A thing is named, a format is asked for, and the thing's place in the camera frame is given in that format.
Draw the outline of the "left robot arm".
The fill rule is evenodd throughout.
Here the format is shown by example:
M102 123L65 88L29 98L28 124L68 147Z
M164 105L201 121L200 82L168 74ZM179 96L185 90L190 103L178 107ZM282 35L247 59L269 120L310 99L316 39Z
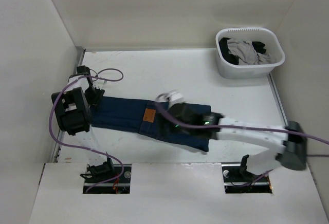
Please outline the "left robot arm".
M99 107L105 90L94 86L90 72L89 67L78 66L76 74L69 77L70 86L62 94L53 93L51 99L60 130L74 136L89 158L87 171L81 177L87 183L110 182L117 175L113 161L107 155L95 153L100 144L92 131L91 109Z

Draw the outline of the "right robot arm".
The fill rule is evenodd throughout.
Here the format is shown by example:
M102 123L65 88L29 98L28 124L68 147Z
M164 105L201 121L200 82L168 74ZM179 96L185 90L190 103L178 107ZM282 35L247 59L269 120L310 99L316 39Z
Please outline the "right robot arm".
M284 127L248 128L220 113L197 113L187 103L172 105L163 117L173 133L264 147L261 153L242 157L235 173L245 182L254 182L280 166L293 171L306 169L307 139L301 135L302 127L297 122Z

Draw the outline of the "navy blue trousers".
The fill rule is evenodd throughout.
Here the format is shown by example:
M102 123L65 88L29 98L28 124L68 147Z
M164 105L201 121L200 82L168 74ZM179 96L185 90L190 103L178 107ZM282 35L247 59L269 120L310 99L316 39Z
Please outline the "navy blue trousers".
M90 109L93 127L137 133L155 140L188 146L202 152L209 151L208 138L171 132L170 125L156 111L154 101L103 97L97 107Z

